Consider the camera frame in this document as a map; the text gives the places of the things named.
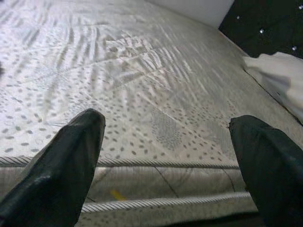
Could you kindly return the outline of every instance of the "mattress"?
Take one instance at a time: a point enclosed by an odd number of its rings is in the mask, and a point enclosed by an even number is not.
[[[76,114],[107,121],[77,224],[163,226],[257,211],[228,123],[301,125],[218,30],[143,0],[0,2],[0,195]]]

